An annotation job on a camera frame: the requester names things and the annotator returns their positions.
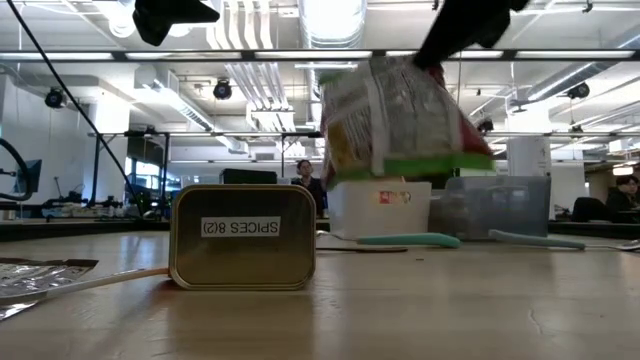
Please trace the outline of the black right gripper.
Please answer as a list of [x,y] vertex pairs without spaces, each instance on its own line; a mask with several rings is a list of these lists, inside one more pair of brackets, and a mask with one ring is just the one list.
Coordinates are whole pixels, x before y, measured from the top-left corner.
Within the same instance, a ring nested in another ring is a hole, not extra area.
[[413,64],[425,69],[476,43],[494,47],[530,0],[445,0]]

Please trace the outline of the green chips bag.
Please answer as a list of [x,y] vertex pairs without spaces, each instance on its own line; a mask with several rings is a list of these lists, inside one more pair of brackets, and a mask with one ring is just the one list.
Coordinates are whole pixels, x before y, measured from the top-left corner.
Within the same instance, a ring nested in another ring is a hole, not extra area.
[[319,86],[328,187],[494,167],[490,147],[446,89],[441,66],[420,69],[409,56],[374,58],[322,76]]

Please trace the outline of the teal-handled silver spoon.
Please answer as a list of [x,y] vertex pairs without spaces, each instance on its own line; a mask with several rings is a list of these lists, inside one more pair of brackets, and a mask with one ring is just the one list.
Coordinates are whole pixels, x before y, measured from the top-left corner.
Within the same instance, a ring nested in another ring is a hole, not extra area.
[[461,246],[458,238],[440,233],[396,234],[381,236],[365,236],[355,238],[360,245],[372,246],[436,246],[457,249]]

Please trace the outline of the light-blue-handled silver spoon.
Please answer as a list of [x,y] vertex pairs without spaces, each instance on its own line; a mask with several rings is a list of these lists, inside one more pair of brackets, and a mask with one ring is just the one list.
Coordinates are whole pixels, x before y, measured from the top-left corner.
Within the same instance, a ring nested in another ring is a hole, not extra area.
[[500,230],[490,230],[489,236],[498,242],[522,245],[531,247],[544,247],[544,248],[568,248],[574,250],[586,250],[588,248],[603,248],[613,249],[624,252],[637,252],[640,251],[640,240],[634,240],[619,245],[587,245],[582,242],[568,241],[568,240],[553,240],[545,237],[530,236],[523,234],[516,234],[510,232],[504,232]]

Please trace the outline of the black monitor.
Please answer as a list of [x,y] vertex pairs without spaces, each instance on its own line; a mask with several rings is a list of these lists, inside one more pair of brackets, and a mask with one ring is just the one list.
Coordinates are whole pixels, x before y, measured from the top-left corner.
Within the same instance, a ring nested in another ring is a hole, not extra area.
[[274,171],[258,171],[226,168],[219,174],[221,184],[277,184],[278,175]]

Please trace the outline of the grey translucent bin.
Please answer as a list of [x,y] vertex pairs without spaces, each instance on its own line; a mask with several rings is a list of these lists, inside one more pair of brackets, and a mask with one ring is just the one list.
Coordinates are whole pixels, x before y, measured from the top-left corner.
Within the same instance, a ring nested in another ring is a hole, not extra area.
[[492,230],[545,237],[550,197],[545,176],[451,178],[432,196],[429,230],[462,241],[488,240]]

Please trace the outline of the white plastic bin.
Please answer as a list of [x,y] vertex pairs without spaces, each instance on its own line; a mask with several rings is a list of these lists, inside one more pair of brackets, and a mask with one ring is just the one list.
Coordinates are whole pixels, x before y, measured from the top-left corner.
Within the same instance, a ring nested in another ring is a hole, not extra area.
[[330,231],[353,240],[427,232],[431,195],[430,182],[341,182],[327,192]]

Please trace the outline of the person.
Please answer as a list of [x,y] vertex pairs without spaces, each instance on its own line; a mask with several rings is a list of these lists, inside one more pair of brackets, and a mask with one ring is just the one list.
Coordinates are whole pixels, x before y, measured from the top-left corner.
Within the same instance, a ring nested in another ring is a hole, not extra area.
[[296,164],[297,178],[294,178],[291,183],[304,187],[313,197],[316,207],[316,216],[318,218],[324,217],[325,211],[325,191],[322,181],[319,178],[313,176],[313,167],[308,160],[300,160]]
[[580,197],[574,202],[571,220],[587,223],[604,221],[619,224],[640,224],[640,201],[636,195],[640,180],[634,175],[616,178],[604,202],[592,197]]

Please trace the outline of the dark angled monitor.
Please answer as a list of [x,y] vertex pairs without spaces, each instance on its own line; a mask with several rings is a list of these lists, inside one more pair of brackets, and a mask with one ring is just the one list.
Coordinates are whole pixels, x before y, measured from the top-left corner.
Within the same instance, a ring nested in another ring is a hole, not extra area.
[[16,176],[13,185],[13,192],[26,194],[28,192],[36,193],[39,189],[39,181],[41,176],[43,161],[26,160],[25,166],[16,166]]

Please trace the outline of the red-lidded spice tin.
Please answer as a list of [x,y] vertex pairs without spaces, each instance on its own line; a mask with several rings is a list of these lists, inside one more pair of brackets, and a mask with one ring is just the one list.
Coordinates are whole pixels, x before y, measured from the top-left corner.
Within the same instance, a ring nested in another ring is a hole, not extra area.
[[191,185],[172,202],[168,269],[188,290],[298,290],[316,267],[316,204],[303,187]]

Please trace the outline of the brown foil packet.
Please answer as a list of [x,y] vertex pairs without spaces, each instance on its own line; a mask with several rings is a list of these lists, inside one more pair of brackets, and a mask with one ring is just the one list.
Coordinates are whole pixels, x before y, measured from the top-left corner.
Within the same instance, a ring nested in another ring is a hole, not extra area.
[[71,284],[97,264],[98,260],[94,259],[37,261],[0,257],[0,297]]

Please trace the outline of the silver ventilation duct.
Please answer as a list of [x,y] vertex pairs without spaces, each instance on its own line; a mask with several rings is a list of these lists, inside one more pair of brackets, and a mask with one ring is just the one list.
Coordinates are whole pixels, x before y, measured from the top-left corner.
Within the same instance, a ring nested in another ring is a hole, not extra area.
[[[363,43],[367,0],[297,0],[302,47],[354,50]],[[307,119],[319,130],[322,105],[319,81],[352,72],[357,62],[302,63],[309,95]]]

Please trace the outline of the black background frame rig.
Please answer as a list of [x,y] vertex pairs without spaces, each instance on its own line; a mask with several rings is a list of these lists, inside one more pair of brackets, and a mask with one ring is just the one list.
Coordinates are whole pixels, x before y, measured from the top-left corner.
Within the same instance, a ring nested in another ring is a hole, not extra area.
[[300,160],[308,160],[321,167],[329,176],[331,186],[340,181],[360,181],[373,177],[420,177],[443,175],[456,169],[482,173],[497,173],[513,176],[507,168],[507,162],[492,152],[480,152],[480,141],[476,139],[472,146],[464,151],[449,151],[436,155],[383,156],[381,159],[360,163],[349,163],[338,168],[327,164],[331,159],[328,153],[308,155],[305,151],[291,154],[302,140],[320,140],[318,132],[127,132],[104,133],[102,140],[94,146],[94,177],[91,189],[94,195],[105,198],[114,195],[121,198],[126,191],[126,175],[118,168],[125,164],[126,147],[136,139],[162,138],[159,157],[144,150],[141,157],[158,169],[170,164],[213,164],[219,168],[232,165],[245,166],[259,171],[274,171],[279,178],[291,178],[293,167]]

